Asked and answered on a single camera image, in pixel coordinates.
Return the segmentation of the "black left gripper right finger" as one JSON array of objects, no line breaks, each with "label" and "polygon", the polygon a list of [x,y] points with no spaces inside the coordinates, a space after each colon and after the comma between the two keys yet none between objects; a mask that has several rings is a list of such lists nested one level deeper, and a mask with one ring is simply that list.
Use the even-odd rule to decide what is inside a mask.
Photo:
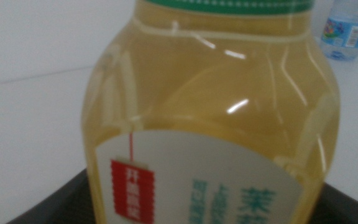
[{"label": "black left gripper right finger", "polygon": [[309,224],[358,224],[358,201],[324,184]]}]

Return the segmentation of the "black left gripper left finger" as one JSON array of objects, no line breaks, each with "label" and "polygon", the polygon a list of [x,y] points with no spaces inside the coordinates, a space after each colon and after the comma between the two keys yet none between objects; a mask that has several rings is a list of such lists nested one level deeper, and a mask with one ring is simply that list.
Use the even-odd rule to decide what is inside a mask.
[{"label": "black left gripper left finger", "polygon": [[88,176],[85,170],[45,200],[7,224],[95,223]]}]

